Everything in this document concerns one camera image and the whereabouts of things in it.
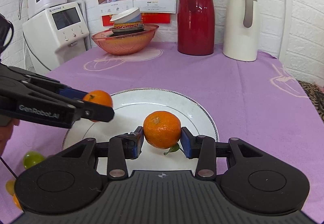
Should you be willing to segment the person's hand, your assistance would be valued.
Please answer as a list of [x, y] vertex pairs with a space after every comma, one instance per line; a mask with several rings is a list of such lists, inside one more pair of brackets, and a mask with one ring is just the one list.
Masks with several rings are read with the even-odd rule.
[[10, 140], [14, 127], [19, 126], [20, 120], [11, 119], [9, 124], [0, 127], [0, 155], [3, 154], [7, 142]]

